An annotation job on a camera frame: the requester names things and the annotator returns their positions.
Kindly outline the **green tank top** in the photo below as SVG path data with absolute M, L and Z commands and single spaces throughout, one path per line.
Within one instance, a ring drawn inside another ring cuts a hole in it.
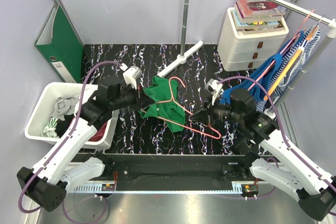
M 152 78 L 152 85 L 143 91 L 155 103 L 140 110 L 139 114 L 143 119 L 150 117 L 168 119 L 168 121 L 164 120 L 164 122 L 167 124 L 169 130 L 172 133 L 177 133 L 183 131 L 183 127 L 180 125 L 185 124 L 185 111 L 175 102 L 171 101 L 170 87 L 172 88 L 173 98 L 177 101 L 178 82 L 154 76 Z

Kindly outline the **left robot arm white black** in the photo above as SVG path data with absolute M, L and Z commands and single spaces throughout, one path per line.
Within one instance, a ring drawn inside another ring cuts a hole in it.
M 109 179 L 113 175 L 113 160 L 103 154 L 91 154 L 82 164 L 66 170 L 78 151 L 113 116 L 126 107 L 144 109 L 155 101 L 139 84 L 135 87 L 99 84 L 85 103 L 80 102 L 75 119 L 59 142 L 32 168 L 22 167 L 17 179 L 22 189 L 19 199 L 27 196 L 39 208 L 55 210 L 68 192 L 93 179 Z

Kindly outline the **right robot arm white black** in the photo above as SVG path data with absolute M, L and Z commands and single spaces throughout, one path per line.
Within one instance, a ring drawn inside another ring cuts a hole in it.
M 239 176 L 264 180 L 291 196 L 312 219 L 322 221 L 335 206 L 335 176 L 314 163 L 289 140 L 280 124 L 256 110 L 255 100 L 245 89 L 231 92 L 230 103 L 208 100 L 190 117 L 192 122 L 214 126 L 236 123 L 246 138 L 260 145 L 286 166 L 287 171 L 272 167 L 254 153 L 240 161 Z

